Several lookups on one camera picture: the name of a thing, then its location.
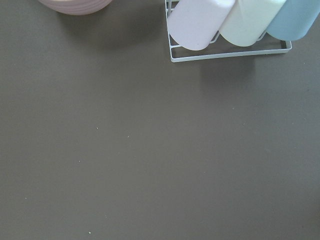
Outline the lilac plastic cup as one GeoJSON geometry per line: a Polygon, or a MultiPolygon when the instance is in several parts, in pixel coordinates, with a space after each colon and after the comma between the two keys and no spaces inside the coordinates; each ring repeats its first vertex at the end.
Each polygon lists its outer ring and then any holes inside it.
{"type": "Polygon", "coordinates": [[[234,4],[234,0],[180,0],[168,16],[168,33],[185,49],[203,50],[234,4]]]}

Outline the cream plastic cup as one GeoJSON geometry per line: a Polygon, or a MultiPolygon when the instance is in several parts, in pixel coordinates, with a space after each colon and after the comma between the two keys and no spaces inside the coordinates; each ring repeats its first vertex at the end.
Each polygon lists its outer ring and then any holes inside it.
{"type": "Polygon", "coordinates": [[[284,4],[284,0],[237,0],[219,33],[235,46],[251,46],[257,42],[284,4]]]}

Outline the pink ribbed bowl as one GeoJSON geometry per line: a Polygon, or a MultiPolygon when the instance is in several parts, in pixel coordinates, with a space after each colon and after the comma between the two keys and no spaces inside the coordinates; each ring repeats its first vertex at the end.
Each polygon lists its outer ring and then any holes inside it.
{"type": "Polygon", "coordinates": [[[59,13],[82,16],[102,10],[112,0],[39,0],[39,2],[59,13]]]}

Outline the light blue plastic cup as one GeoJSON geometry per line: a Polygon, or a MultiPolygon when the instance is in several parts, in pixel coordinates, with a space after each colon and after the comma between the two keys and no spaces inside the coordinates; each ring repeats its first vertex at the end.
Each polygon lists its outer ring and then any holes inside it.
{"type": "Polygon", "coordinates": [[[320,13],[319,0],[287,0],[266,29],[282,41],[303,38],[320,13]]]}

